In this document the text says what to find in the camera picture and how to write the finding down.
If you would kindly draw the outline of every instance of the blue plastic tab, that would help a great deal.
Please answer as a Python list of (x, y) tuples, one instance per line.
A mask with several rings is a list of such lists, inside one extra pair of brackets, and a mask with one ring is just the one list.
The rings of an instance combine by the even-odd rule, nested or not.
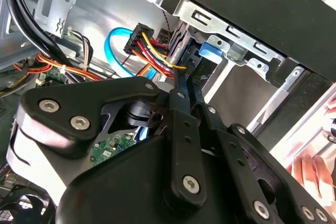
[(222, 58), (223, 52), (207, 42), (204, 42), (202, 44), (198, 54), (208, 59), (209, 61), (216, 63), (217, 65), (219, 65), (223, 60)]

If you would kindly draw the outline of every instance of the circuit board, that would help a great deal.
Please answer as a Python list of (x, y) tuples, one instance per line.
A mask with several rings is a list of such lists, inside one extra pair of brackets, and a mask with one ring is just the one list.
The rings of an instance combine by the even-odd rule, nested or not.
[(121, 153), (134, 145), (136, 141), (131, 134), (115, 135), (98, 144), (95, 144), (90, 152), (90, 161), (93, 166), (99, 165), (109, 158)]
[(60, 70), (58, 68), (53, 68), (51, 69), (49, 72), (46, 73), (47, 78), (53, 78), (57, 81), (59, 81), (60, 83), (65, 83), (66, 81), (66, 77), (64, 76), (64, 74), (60, 73)]

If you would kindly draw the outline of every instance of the finger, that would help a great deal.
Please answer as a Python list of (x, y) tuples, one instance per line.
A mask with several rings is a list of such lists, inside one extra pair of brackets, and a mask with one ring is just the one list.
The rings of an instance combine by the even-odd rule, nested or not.
[(315, 157), (314, 164), (316, 167), (316, 175), (319, 180), (319, 190), (325, 205), (328, 206), (335, 200), (333, 181), (330, 172), (320, 156)]
[(330, 109), (327, 112), (327, 117), (329, 117), (329, 118), (336, 118), (336, 108)]
[(315, 199), (320, 198), (317, 178), (313, 169), (313, 159), (308, 154), (302, 156), (302, 178), (306, 191)]
[(292, 174), (292, 164), (290, 164), (286, 170), (289, 172), (289, 174)]
[(328, 108), (330, 108), (330, 109), (334, 109), (334, 108), (336, 108), (336, 100), (330, 102), (330, 103), (328, 104)]
[(292, 165), (292, 176), (296, 179), (297, 182), (299, 182), (301, 186), (303, 186), (301, 157), (294, 158)]

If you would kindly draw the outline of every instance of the silver screw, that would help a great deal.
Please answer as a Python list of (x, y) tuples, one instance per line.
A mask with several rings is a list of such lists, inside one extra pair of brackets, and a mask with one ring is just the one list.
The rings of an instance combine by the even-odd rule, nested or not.
[(256, 212), (265, 220), (269, 219), (269, 211), (267, 209), (267, 207), (261, 203), (260, 201), (254, 201), (253, 202), (253, 206), (254, 209), (256, 210)]
[(146, 83), (145, 86), (146, 86), (146, 88), (148, 88), (150, 90), (154, 89), (154, 87), (151, 84), (149, 84), (149, 83)]
[(301, 73), (300, 70), (295, 70), (295, 71), (293, 72), (293, 76), (298, 76), (300, 73)]
[(183, 178), (183, 186), (191, 194), (198, 194), (200, 192), (200, 185), (197, 180), (192, 176), (185, 176)]
[(237, 129), (239, 132), (241, 132), (241, 134), (245, 134), (245, 130), (242, 127), (238, 127)]
[(59, 104), (53, 100), (43, 100), (39, 103), (39, 107), (48, 113), (54, 113), (59, 110)]
[(83, 116), (75, 116), (70, 123), (78, 131), (85, 131), (90, 127), (90, 121)]
[(184, 96), (184, 94), (182, 94), (182, 93), (177, 93), (177, 95), (179, 96), (179, 97), (181, 97), (181, 98), (185, 98), (185, 96)]
[(307, 207), (301, 207), (304, 215), (306, 215), (306, 217), (310, 220), (315, 220), (314, 215), (312, 214), (312, 212), (307, 208)]
[(208, 107), (209, 111), (213, 114), (216, 114), (216, 110), (213, 107)]
[(328, 222), (328, 218), (326, 217), (326, 215), (324, 214), (324, 212), (322, 212), (318, 208), (315, 208), (315, 211), (316, 211), (318, 217), (320, 217), (321, 220), (323, 220), (324, 222)]

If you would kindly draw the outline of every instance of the white cable tie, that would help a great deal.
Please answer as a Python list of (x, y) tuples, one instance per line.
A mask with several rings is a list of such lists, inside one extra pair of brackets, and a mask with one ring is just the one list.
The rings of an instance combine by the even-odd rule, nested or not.
[(66, 67), (67, 67), (66, 65), (63, 65), (62, 68), (59, 70), (59, 72), (62, 73), (62, 74), (65, 74), (65, 68)]

